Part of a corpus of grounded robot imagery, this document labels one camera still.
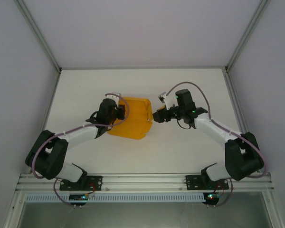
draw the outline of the enclosure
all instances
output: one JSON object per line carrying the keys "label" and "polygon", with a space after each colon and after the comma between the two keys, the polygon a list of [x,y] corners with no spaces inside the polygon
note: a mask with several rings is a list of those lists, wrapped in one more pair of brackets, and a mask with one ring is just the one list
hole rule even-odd
{"label": "enclosure", "polygon": [[[148,98],[156,111],[182,81],[202,88],[215,119],[253,132],[268,161],[266,176],[233,181],[226,205],[207,208],[211,191],[186,183],[224,161],[224,148],[173,121],[153,122],[141,140],[104,134],[67,152],[102,176],[88,208],[66,207],[54,180],[29,173],[42,130],[80,126],[109,92]],[[0,1],[0,226],[214,224],[285,227],[285,0]]]}

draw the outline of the wire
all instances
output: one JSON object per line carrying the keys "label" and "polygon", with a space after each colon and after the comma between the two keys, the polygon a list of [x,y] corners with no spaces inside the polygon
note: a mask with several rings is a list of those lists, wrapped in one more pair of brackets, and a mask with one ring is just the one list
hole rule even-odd
{"label": "wire", "polygon": [[189,128],[185,128],[183,126],[181,126],[179,120],[176,120],[177,124],[182,128],[182,129],[185,129],[185,130],[189,130],[191,128],[191,126],[189,125]]}
{"label": "wire", "polygon": [[58,134],[55,134],[55,135],[53,135],[52,137],[48,138],[48,139],[47,139],[46,141],[44,141],[44,143],[39,147],[39,149],[37,150],[37,152],[36,152],[36,154],[35,154],[35,156],[34,156],[33,162],[32,162],[32,172],[33,172],[33,175],[34,175],[36,178],[38,178],[38,179],[44,178],[43,176],[38,176],[37,173],[36,173],[35,164],[36,164],[37,157],[38,157],[38,155],[40,154],[41,150],[46,146],[46,144],[48,144],[48,143],[49,143],[50,141],[52,141],[53,139],[55,139],[55,138],[57,138],[57,137],[60,137],[60,136],[62,136],[62,135],[64,135],[64,134],[70,134],[70,133],[76,132],[76,131],[81,130],[81,129],[85,128],[85,127],[91,127],[91,126],[114,127],[114,126],[118,126],[118,125],[122,124],[122,123],[128,118],[129,113],[130,113],[130,106],[129,106],[128,102],[127,102],[123,97],[121,97],[121,96],[119,96],[119,95],[112,94],[112,93],[105,94],[105,96],[107,96],[107,95],[114,95],[114,96],[117,96],[119,99],[121,99],[121,100],[124,101],[124,103],[126,104],[127,109],[128,109],[128,113],[127,113],[126,117],[125,117],[121,122],[116,123],[116,124],[106,125],[106,124],[100,124],[100,123],[99,123],[99,124],[98,124],[98,123],[90,123],[90,124],[87,124],[87,125],[85,125],[85,126],[76,127],[76,128],[71,129],[71,130],[69,130],[69,131],[67,131],[67,132],[65,132],[65,133],[58,133]]}
{"label": "wire", "polygon": [[93,191],[89,192],[88,195],[93,194],[93,196],[95,196],[95,190],[96,190],[95,185],[93,183],[89,183],[89,185],[93,187]]}
{"label": "wire", "polygon": [[[114,124],[114,122],[113,122],[112,124]],[[109,131],[112,130],[112,129],[113,129],[113,127],[111,127],[110,129],[108,129],[107,132],[109,132]]]}
{"label": "wire", "polygon": [[218,186],[220,186],[222,188],[222,190],[223,190],[223,192],[222,192],[222,194],[220,194],[220,196],[224,195],[224,187],[220,183],[217,184],[217,187],[215,188],[215,190],[214,190],[214,192],[212,194],[214,194],[217,190],[219,190]]}
{"label": "wire", "polygon": [[169,90],[169,92],[166,94],[167,96],[172,92],[173,89],[175,89],[176,87],[182,85],[182,84],[190,84],[190,85],[193,85],[195,86],[199,91],[200,93],[202,94],[202,96],[204,97],[205,101],[206,101],[206,104],[207,104],[207,107],[208,107],[208,115],[209,115],[209,119],[211,120],[212,123],[214,123],[214,125],[216,125],[218,128],[220,128],[221,130],[227,132],[227,133],[230,133],[231,135],[241,139],[242,141],[246,142],[252,149],[254,149],[257,154],[261,157],[261,159],[263,160],[263,163],[264,163],[264,170],[263,170],[263,173],[258,175],[258,176],[248,176],[249,178],[261,178],[261,177],[264,177],[267,173],[268,173],[268,164],[266,162],[266,159],[265,157],[263,156],[263,154],[261,153],[261,151],[255,146],[253,145],[251,142],[249,142],[247,139],[245,139],[244,137],[242,137],[241,135],[239,134],[236,134],[232,131],[230,131],[229,129],[225,128],[224,126],[220,125],[219,123],[217,123],[215,120],[212,119],[212,116],[211,116],[211,109],[210,109],[210,104],[209,104],[209,101],[208,99],[206,98],[206,95],[204,94],[204,92],[202,91],[202,89],[195,83],[192,83],[192,82],[180,82],[178,84],[176,84],[175,86],[172,87],[172,89]]}
{"label": "wire", "polygon": [[73,207],[73,208],[77,207],[76,205],[72,205],[72,204],[66,202],[61,196],[59,196],[59,194],[58,194],[58,192],[57,192],[57,190],[56,190],[56,183],[57,183],[57,181],[58,181],[58,179],[56,179],[55,182],[54,182],[53,190],[54,190],[56,196],[58,197],[58,199],[59,199],[61,202],[63,202],[64,204],[66,204],[67,206],[69,206],[69,207]]}
{"label": "wire", "polygon": [[231,199],[232,193],[233,193],[233,182],[232,182],[232,179],[229,178],[229,181],[230,181],[230,185],[231,185],[231,190],[230,190],[229,195],[228,195],[227,198],[225,199],[225,201],[222,202],[222,203],[219,203],[219,204],[217,204],[217,205],[209,205],[210,207],[213,207],[213,208],[221,207],[221,206],[224,206],[226,203],[229,202],[229,200]]}
{"label": "wire", "polygon": [[[67,206],[69,206],[69,207],[81,208],[81,206],[72,205],[71,203],[66,202],[61,196],[59,196],[59,194],[58,194],[58,192],[57,192],[57,190],[56,190],[56,183],[57,183],[57,181],[60,181],[60,180],[59,180],[59,179],[56,179],[56,180],[54,181],[53,190],[54,190],[55,195],[58,197],[58,199],[59,199],[61,202],[63,202],[64,204],[66,204]],[[93,193],[93,194],[94,194],[93,196],[95,196],[95,189],[96,189],[96,188],[95,188],[95,185],[94,185],[93,183],[89,183],[89,185],[93,187],[93,191],[92,191],[92,192],[89,192],[88,195],[90,195],[90,194]]]}

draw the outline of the robotic arm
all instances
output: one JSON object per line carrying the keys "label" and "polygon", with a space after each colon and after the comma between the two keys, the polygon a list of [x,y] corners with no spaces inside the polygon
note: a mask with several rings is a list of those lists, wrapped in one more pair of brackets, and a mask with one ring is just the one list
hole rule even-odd
{"label": "robotic arm", "polygon": [[[82,189],[86,184],[87,172],[75,164],[64,162],[66,152],[87,140],[100,137],[108,131],[108,126],[116,119],[124,119],[125,108],[118,106],[118,102],[119,95],[107,95],[99,110],[94,112],[82,126],[67,133],[59,133],[58,137],[49,141],[35,158],[35,170],[48,180],[53,178],[68,180]],[[25,160],[29,167],[33,166],[37,151],[54,135],[57,134],[48,130],[41,132]]]}
{"label": "robotic arm", "polygon": [[176,98],[178,106],[175,106],[165,93],[159,96],[165,106],[153,114],[154,121],[163,123],[171,119],[182,119],[190,127],[204,132],[225,148],[224,162],[212,164],[201,171],[201,179],[205,186],[220,179],[233,178],[238,181],[263,168],[264,162],[259,154],[235,136],[235,134],[240,135],[258,148],[256,138],[252,133],[243,134],[233,131],[217,121],[214,121],[216,123],[214,124],[207,110],[195,106],[188,89],[177,91]]}

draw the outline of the yellow object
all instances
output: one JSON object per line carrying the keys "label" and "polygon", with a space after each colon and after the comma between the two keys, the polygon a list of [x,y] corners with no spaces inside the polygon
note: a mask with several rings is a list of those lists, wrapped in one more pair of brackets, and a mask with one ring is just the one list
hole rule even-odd
{"label": "yellow object", "polygon": [[[151,102],[147,98],[124,97],[130,107],[128,118],[121,125],[115,126],[108,131],[111,135],[126,137],[130,139],[142,139],[152,126]],[[128,113],[124,101],[119,100],[119,105],[125,106],[125,116]]]}

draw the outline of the purple cable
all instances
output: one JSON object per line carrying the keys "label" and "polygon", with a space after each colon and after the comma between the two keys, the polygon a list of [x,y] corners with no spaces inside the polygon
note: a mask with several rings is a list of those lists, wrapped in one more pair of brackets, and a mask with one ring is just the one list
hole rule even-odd
{"label": "purple cable", "polygon": [[54,182],[54,187],[53,187],[56,196],[58,197],[58,199],[59,199],[61,202],[63,202],[63,203],[66,204],[67,206],[69,206],[69,207],[74,207],[74,208],[75,208],[76,205],[73,206],[72,204],[70,204],[70,203],[64,201],[64,199],[63,199],[61,196],[59,196],[59,194],[58,194],[58,192],[57,192],[57,190],[56,190],[56,183],[57,183],[57,180],[58,180],[58,179],[55,180],[55,182]]}
{"label": "purple cable", "polygon": [[204,92],[202,91],[202,89],[201,89],[197,84],[194,84],[194,83],[192,83],[192,82],[180,82],[180,83],[176,84],[175,86],[173,86],[171,90],[169,90],[169,92],[167,93],[167,96],[172,92],[173,89],[175,89],[176,87],[178,87],[179,85],[182,85],[182,84],[190,84],[190,85],[193,85],[193,86],[195,86],[195,87],[200,91],[200,93],[203,95],[203,97],[204,97],[204,99],[205,99],[205,101],[206,101],[207,107],[208,107],[209,119],[211,120],[211,122],[214,123],[214,125],[216,125],[216,126],[217,126],[218,128],[220,128],[220,129],[222,129],[223,131],[225,131],[225,132],[227,132],[227,133],[230,133],[230,134],[234,135],[235,137],[241,139],[242,141],[246,142],[246,143],[247,143],[251,148],[253,148],[253,149],[257,152],[257,154],[261,157],[261,159],[262,159],[263,162],[264,162],[264,170],[263,170],[263,173],[262,173],[261,175],[258,175],[258,176],[248,176],[248,177],[249,177],[249,178],[261,178],[261,177],[264,177],[264,176],[267,174],[267,172],[268,172],[268,170],[267,170],[268,165],[267,165],[266,159],[265,159],[265,157],[262,155],[261,151],[260,151],[257,147],[255,147],[251,142],[249,142],[247,139],[245,139],[244,137],[242,137],[242,136],[240,136],[239,134],[236,134],[236,133],[234,133],[234,132],[228,130],[227,128],[221,126],[219,123],[217,123],[215,120],[212,119],[212,117],[211,117],[211,110],[210,110],[210,104],[209,104],[209,102],[208,102],[208,99],[206,98],[206,95],[204,94]]}
{"label": "purple cable", "polygon": [[119,99],[121,99],[121,100],[124,101],[124,103],[126,104],[127,109],[128,109],[128,113],[127,113],[127,115],[125,116],[125,118],[124,118],[121,122],[116,123],[116,124],[112,124],[112,125],[106,125],[106,124],[100,124],[100,123],[99,123],[99,124],[98,124],[98,123],[95,123],[95,124],[94,124],[94,123],[90,123],[90,124],[87,124],[87,125],[85,125],[85,126],[80,126],[80,127],[74,128],[74,129],[69,130],[69,131],[67,131],[67,132],[65,132],[65,133],[55,134],[55,135],[53,135],[52,137],[48,138],[48,139],[39,147],[39,149],[37,150],[37,152],[36,152],[36,154],[35,154],[35,156],[34,156],[33,162],[32,162],[32,172],[33,172],[33,175],[34,175],[36,178],[38,178],[38,179],[44,178],[43,176],[38,176],[38,175],[37,175],[36,170],[35,170],[35,164],[36,164],[37,157],[38,157],[38,155],[40,154],[41,150],[42,150],[42,149],[46,146],[46,144],[49,143],[51,140],[53,140],[53,139],[55,139],[55,138],[57,138],[57,137],[60,137],[60,136],[62,136],[62,135],[64,135],[64,134],[70,134],[70,133],[76,132],[76,131],[78,131],[78,130],[80,130],[80,129],[83,129],[83,128],[85,128],[85,127],[91,127],[91,126],[114,127],[114,126],[118,126],[118,125],[122,124],[122,123],[128,118],[129,113],[130,113],[130,107],[129,107],[128,102],[127,102],[123,97],[121,97],[121,96],[119,96],[119,95],[112,94],[112,93],[105,94],[105,96],[107,96],[107,95],[117,96]]}

